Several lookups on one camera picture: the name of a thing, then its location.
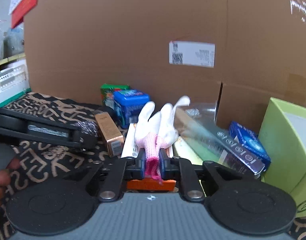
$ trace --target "green stripe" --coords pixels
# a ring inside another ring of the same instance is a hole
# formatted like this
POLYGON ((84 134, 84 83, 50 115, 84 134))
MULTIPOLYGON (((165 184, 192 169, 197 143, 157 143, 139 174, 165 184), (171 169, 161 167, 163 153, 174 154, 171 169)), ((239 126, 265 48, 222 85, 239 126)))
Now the green stripe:
POLYGON ((11 103, 12 101, 20 98, 21 96, 23 96, 24 94, 28 93, 28 92, 31 92, 31 88, 27 88, 26 91, 23 91, 23 92, 20 92, 18 94, 16 94, 15 96, 13 97, 10 97, 9 99, 3 101, 2 103, 0 103, 0 107, 4 107, 6 106, 7 104, 11 103))

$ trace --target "brown cardboard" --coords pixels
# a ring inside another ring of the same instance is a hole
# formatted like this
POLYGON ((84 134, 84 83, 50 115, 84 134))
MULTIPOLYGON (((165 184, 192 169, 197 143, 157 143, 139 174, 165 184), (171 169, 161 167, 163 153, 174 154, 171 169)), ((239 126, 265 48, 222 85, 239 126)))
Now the brown cardboard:
POLYGON ((109 156, 114 157, 120 155, 124 146, 124 138, 110 115, 107 112, 96 114, 95 120, 99 127, 99 135, 101 135, 108 149, 109 156))
POLYGON ((39 0, 25 17, 31 88, 99 104, 103 83, 129 84, 159 108, 214 102, 223 82, 217 123, 258 131, 270 96, 306 106, 306 15, 291 1, 39 0), (214 43, 214 68, 170 65, 175 40, 214 43))

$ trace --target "blue box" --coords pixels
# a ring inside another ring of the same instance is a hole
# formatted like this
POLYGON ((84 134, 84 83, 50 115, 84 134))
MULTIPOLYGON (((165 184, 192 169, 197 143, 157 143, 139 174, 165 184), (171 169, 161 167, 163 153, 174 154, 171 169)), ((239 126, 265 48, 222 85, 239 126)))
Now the blue box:
POLYGON ((113 97, 114 110, 123 129, 138 122, 143 106, 150 101, 148 94, 135 89, 115 91, 113 97))
POLYGON ((265 164, 265 170, 267 170, 271 163, 270 157, 253 131, 243 127, 237 122, 232 122, 229 133, 235 141, 254 153, 265 164))

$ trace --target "lime green box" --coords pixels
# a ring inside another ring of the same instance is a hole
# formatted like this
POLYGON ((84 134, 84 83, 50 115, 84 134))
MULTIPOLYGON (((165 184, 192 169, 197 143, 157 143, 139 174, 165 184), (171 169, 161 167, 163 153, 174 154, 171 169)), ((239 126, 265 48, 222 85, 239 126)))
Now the lime green box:
POLYGON ((271 98, 259 132, 271 157, 263 180, 288 192, 306 216, 306 108, 271 98))

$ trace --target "gray ribbed surface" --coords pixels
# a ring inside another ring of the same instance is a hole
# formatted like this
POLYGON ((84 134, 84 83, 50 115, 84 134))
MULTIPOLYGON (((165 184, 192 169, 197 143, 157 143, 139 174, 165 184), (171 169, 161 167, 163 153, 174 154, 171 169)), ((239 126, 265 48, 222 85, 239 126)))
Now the gray ribbed surface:
POLYGON ((198 203, 178 194, 126 193, 113 203, 101 204, 80 228, 60 236, 36 237, 16 233, 11 240, 289 240, 287 234, 247 237, 222 228, 198 203))

